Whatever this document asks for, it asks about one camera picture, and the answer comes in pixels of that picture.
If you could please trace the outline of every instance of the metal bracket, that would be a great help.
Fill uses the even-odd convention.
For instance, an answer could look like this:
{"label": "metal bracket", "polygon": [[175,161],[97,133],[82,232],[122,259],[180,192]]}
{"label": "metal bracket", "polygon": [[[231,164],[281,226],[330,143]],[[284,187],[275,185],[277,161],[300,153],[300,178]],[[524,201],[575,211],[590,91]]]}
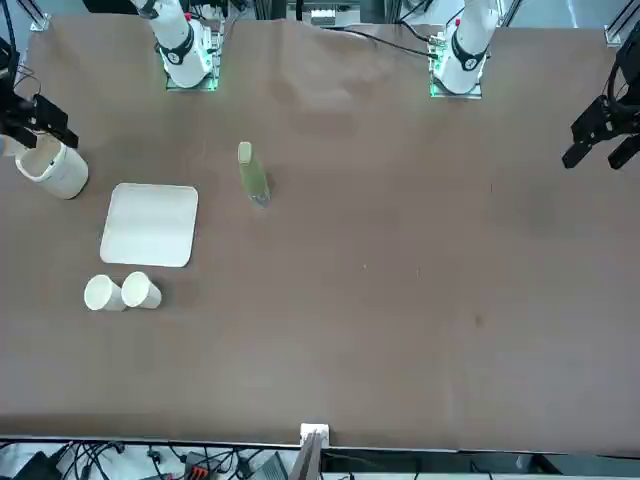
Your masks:
{"label": "metal bracket", "polygon": [[320,453],[329,446],[329,425],[303,423],[300,425],[300,453],[289,480],[318,480]]}
{"label": "metal bracket", "polygon": [[300,445],[313,433],[318,433],[322,437],[322,448],[329,448],[329,425],[325,423],[300,424]]}
{"label": "metal bracket", "polygon": [[604,39],[607,42],[607,47],[609,48],[618,48],[622,45],[622,39],[620,38],[620,34],[616,33],[612,35],[609,31],[609,26],[604,26]]}

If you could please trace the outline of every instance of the plastic bottle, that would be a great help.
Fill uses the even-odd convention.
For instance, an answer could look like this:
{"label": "plastic bottle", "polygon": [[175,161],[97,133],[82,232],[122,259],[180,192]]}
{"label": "plastic bottle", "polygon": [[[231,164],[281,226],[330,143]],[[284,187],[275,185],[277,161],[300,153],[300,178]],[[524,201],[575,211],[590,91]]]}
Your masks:
{"label": "plastic bottle", "polygon": [[267,176],[260,161],[253,154],[250,142],[240,142],[238,145],[238,164],[245,192],[253,203],[266,207],[271,199]]}

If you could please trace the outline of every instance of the bottle cap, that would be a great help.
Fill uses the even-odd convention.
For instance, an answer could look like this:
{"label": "bottle cap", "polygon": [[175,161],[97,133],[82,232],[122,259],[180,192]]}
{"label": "bottle cap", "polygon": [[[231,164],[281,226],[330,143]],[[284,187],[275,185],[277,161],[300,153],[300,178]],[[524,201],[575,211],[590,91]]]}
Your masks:
{"label": "bottle cap", "polygon": [[251,142],[240,142],[238,145],[238,162],[247,164],[251,162],[253,157],[253,147]]}

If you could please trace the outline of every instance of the white mug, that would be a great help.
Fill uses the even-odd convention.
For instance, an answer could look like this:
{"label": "white mug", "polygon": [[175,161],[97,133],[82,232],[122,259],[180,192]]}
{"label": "white mug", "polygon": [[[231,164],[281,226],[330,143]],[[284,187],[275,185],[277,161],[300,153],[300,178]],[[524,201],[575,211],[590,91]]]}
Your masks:
{"label": "white mug", "polygon": [[78,152],[48,134],[38,136],[35,148],[17,148],[15,156],[25,177],[58,198],[75,197],[89,178],[89,168]]}

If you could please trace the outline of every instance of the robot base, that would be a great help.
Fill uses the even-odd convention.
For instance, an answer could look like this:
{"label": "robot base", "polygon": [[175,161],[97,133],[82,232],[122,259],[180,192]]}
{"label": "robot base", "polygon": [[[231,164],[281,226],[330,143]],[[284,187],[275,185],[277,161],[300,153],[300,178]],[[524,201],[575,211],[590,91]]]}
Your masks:
{"label": "robot base", "polygon": [[464,93],[462,95],[451,93],[449,90],[444,88],[444,86],[440,83],[440,81],[436,78],[436,72],[441,66],[441,59],[445,54],[446,43],[445,37],[442,32],[439,32],[437,37],[439,42],[435,47],[429,47],[430,53],[435,53],[438,55],[438,60],[429,59],[429,96],[433,98],[465,98],[472,100],[479,100],[482,98],[482,87],[480,84],[480,79],[482,78],[482,68],[484,68],[484,64],[480,70],[480,76],[478,77],[478,83],[476,86],[469,92]]}
{"label": "robot base", "polygon": [[165,88],[171,92],[215,92],[220,82],[220,55],[222,54],[222,43],[224,40],[224,21],[220,23],[220,28],[217,32],[212,32],[208,26],[202,26],[202,42],[204,45],[204,51],[202,52],[202,59],[204,64],[210,68],[202,80],[193,87],[185,88],[177,85],[167,72],[167,82]]}

